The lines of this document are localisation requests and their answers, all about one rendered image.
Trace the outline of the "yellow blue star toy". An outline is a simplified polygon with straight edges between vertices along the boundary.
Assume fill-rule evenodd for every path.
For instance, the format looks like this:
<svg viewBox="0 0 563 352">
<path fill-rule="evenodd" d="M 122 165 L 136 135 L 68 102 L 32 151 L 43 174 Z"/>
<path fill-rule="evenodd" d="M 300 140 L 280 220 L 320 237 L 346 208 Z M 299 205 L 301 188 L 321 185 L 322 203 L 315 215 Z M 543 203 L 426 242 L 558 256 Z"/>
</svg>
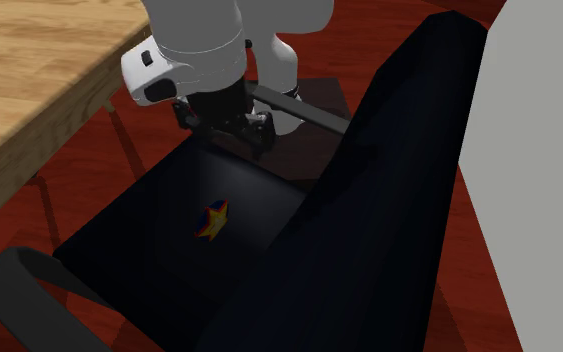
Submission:
<svg viewBox="0 0 563 352">
<path fill-rule="evenodd" d="M 217 200 L 205 207 L 194 232 L 196 238 L 213 241 L 228 222 L 228 202 Z"/>
</svg>

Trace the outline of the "light wooden table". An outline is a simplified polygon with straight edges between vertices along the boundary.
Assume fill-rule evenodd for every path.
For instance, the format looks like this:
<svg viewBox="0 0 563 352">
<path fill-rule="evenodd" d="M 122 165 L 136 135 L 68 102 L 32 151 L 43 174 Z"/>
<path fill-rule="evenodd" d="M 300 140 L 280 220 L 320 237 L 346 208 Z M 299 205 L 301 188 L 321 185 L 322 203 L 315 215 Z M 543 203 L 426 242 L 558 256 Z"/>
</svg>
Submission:
<svg viewBox="0 0 563 352">
<path fill-rule="evenodd" d="M 141 0 L 0 0 L 0 209 L 122 86 Z"/>
</svg>

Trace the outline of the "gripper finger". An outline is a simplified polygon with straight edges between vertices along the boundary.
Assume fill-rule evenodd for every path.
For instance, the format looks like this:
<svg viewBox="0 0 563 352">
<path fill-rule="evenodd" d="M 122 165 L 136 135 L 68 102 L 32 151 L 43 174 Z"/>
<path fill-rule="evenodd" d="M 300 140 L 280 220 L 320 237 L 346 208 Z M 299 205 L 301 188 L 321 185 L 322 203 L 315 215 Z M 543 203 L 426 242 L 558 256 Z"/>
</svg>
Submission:
<svg viewBox="0 0 563 352">
<path fill-rule="evenodd" d="M 239 130 L 241 138 L 250 145 L 252 158 L 259 160 L 272 150 L 276 141 L 273 115 L 269 111 L 244 115 L 244 125 Z"/>
<path fill-rule="evenodd" d="M 178 124 L 182 129 L 195 131 L 198 128 L 200 120 L 193 112 L 187 101 L 180 99 L 175 100 L 172 103 L 172 109 Z"/>
</svg>

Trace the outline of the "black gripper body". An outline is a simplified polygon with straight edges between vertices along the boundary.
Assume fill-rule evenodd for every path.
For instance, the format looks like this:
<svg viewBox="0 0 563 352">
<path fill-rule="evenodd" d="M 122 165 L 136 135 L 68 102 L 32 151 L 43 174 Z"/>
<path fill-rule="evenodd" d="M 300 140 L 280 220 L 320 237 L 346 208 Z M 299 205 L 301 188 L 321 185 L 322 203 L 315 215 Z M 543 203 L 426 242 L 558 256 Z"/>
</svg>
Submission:
<svg viewBox="0 0 563 352">
<path fill-rule="evenodd" d="M 237 133 L 249 125 L 246 117 L 250 112 L 249 98 L 243 77 L 218 91 L 190 94 L 187 100 L 194 115 L 194 131 L 214 128 Z"/>
</svg>

